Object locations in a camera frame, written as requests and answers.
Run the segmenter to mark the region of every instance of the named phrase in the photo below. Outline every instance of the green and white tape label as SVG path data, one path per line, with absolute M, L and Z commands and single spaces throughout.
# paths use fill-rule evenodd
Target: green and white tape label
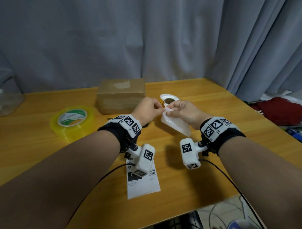
M 75 126 L 87 118 L 87 111 L 83 109 L 74 109 L 65 112 L 58 118 L 58 124 L 64 127 Z

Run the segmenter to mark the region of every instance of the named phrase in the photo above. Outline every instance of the tiled floor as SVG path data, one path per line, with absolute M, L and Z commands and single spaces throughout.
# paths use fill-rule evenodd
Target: tiled floor
M 226 229 L 232 221 L 236 219 L 244 219 L 240 196 L 234 196 L 215 205 L 197 209 L 197 211 L 204 229 L 212 229 L 213 227 Z M 250 217 L 251 222 L 260 228 L 251 210 L 248 211 L 248 216 Z

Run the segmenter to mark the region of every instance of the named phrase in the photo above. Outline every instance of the person's left hand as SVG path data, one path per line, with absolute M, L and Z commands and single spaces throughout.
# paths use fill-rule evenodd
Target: person's left hand
M 146 97 L 140 101 L 131 114 L 144 126 L 164 111 L 165 108 L 162 107 L 157 99 Z

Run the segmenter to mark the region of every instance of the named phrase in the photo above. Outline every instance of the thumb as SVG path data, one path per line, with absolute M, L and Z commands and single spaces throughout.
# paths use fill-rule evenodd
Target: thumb
M 168 111 L 166 115 L 173 118 L 180 118 L 179 111 Z
M 158 116 L 158 115 L 162 114 L 165 110 L 166 110 L 166 109 L 163 108 L 163 107 L 162 107 L 162 108 L 158 108 L 158 109 L 155 110 L 155 113 L 156 113 L 156 115 Z

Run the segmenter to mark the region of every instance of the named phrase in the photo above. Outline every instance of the person's left arm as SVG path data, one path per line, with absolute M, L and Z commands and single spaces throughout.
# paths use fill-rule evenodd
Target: person's left arm
M 132 115 L 142 126 L 164 112 L 144 98 Z M 70 217 L 117 158 L 109 131 L 83 137 L 0 187 L 0 228 L 65 228 Z

